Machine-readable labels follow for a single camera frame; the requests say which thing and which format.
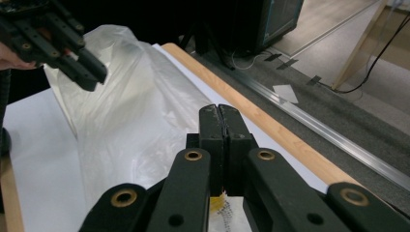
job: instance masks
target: black monitor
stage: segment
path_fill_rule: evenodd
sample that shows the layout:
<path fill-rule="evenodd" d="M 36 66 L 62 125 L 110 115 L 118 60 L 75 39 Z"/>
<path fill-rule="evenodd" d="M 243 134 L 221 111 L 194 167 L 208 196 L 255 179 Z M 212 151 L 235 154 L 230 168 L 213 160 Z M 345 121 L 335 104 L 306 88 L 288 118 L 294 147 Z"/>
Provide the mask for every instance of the black monitor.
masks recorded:
<path fill-rule="evenodd" d="M 257 53 L 296 28 L 303 2 L 224 0 L 206 15 L 222 48 Z"/>

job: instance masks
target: human hand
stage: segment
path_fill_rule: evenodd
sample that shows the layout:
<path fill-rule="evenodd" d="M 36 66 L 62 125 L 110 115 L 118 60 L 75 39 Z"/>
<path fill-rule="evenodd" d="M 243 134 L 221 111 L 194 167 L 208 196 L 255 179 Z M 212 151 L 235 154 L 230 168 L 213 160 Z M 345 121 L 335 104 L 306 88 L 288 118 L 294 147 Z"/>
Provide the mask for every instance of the human hand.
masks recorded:
<path fill-rule="evenodd" d="M 0 43 L 0 71 L 7 69 L 34 70 L 36 62 L 24 62 L 5 44 Z"/>

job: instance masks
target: floor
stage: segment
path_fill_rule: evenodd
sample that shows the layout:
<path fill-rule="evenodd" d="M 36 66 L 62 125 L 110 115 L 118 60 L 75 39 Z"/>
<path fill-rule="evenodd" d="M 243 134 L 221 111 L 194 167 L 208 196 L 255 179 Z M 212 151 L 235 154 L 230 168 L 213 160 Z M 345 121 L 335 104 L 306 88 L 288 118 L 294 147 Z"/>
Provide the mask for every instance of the floor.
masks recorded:
<path fill-rule="evenodd" d="M 354 48 L 355 42 L 365 31 L 381 2 L 377 1 L 366 7 L 335 31 L 299 54 L 292 57 L 281 56 L 280 58 L 283 61 L 297 60 L 292 65 L 294 69 L 310 77 L 319 76 L 322 83 L 332 85 Z M 404 39 L 407 38 L 409 28 L 407 26 L 401 32 Z M 278 51 L 275 45 L 268 49 Z M 369 63 L 371 64 L 374 59 L 375 57 L 372 56 Z M 366 67 L 363 67 L 349 78 L 340 89 L 348 90 L 356 87 L 365 76 Z M 410 134 L 410 104 L 408 104 L 410 78 L 408 76 L 410 76 L 408 70 L 383 60 L 382 56 L 372 70 L 369 81 L 359 90 L 342 96 L 393 127 Z"/>
<path fill-rule="evenodd" d="M 338 26 L 366 9 L 377 0 L 307 0 L 304 1 L 298 26 L 287 33 L 275 48 L 287 56 L 295 56 L 318 42 Z"/>

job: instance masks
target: wooden strip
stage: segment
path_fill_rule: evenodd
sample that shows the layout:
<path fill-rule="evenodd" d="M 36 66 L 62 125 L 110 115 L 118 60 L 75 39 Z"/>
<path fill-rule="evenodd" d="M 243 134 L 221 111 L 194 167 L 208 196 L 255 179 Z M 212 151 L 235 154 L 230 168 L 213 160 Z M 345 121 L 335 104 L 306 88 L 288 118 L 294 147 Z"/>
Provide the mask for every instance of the wooden strip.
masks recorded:
<path fill-rule="evenodd" d="M 206 67 L 202 66 L 179 46 L 174 43 L 167 43 L 162 47 L 231 103 L 232 106 L 236 107 L 241 113 L 252 120 L 256 126 L 265 131 L 280 146 L 288 151 L 290 155 L 300 161 L 324 183 L 330 185 L 339 182 L 349 182 L 359 185 L 351 176 L 308 146 L 305 141 L 210 72 Z"/>
<path fill-rule="evenodd" d="M 15 185 L 15 174 L 9 157 L 3 157 L 1 159 L 0 170 L 7 232 L 23 232 L 24 226 L 22 223 L 17 187 Z"/>

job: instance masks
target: plastic sheet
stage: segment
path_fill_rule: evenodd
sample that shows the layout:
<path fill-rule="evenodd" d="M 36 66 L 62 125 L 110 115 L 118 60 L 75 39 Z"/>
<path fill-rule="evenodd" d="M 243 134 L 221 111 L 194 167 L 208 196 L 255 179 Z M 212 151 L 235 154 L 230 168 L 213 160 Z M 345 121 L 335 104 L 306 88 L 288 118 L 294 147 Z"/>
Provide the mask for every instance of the plastic sheet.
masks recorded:
<path fill-rule="evenodd" d="M 58 70 L 44 70 L 76 136 L 91 209 L 116 185 L 149 188 L 166 177 L 187 133 L 198 133 L 199 109 L 211 101 L 127 27 L 103 25 L 85 41 L 108 69 L 95 92 L 83 91 Z M 209 231 L 250 231 L 242 197 L 211 200 Z"/>

